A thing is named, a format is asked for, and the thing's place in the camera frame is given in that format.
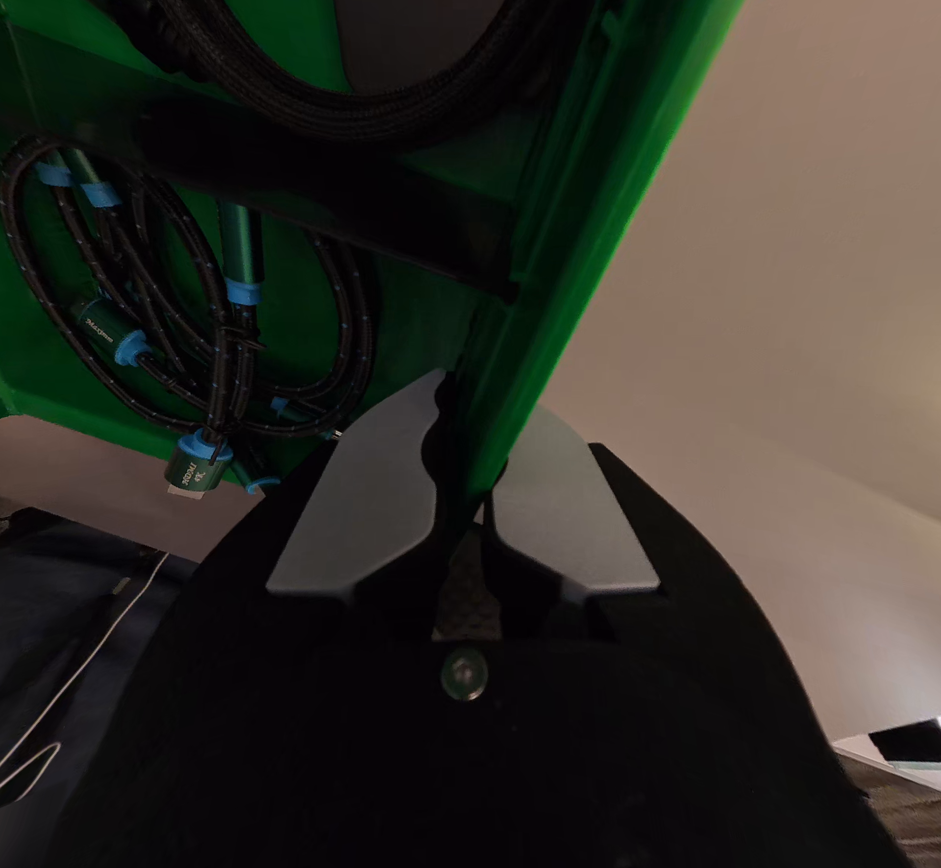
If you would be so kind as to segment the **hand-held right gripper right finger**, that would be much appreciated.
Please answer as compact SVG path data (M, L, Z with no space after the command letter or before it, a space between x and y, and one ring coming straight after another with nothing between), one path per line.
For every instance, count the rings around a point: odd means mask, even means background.
M565 600L660 587L593 452L541 405L513 446L490 509L498 540L560 580Z

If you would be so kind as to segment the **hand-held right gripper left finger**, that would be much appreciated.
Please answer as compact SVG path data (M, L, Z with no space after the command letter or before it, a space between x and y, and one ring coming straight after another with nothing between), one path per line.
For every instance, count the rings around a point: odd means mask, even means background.
M438 490L422 459L441 414L436 368L376 404L340 437L266 582L285 596L351 599L360 581L430 535Z

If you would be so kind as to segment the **thin braided cable green plugs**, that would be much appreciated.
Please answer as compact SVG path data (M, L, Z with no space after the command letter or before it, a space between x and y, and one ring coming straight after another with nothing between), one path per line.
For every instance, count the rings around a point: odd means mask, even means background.
M233 453L230 469L250 495L261 498L281 482L265 454L242 429L255 387L257 355L263 349L257 321L265 281L262 218L244 206L219 201L218 227L222 277L229 300L227 396L223 404Z

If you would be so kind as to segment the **green plastic bin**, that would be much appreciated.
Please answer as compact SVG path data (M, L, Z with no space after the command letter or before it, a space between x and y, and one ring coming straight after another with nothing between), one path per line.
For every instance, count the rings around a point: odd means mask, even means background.
M261 371L336 345L311 228L368 263L375 359L347 426L436 368L453 494L488 492L743 0L504 0L450 68L347 83L333 0L2 0L2 148L38 133L167 180L219 250L264 219ZM169 461L33 301L2 227L2 418Z

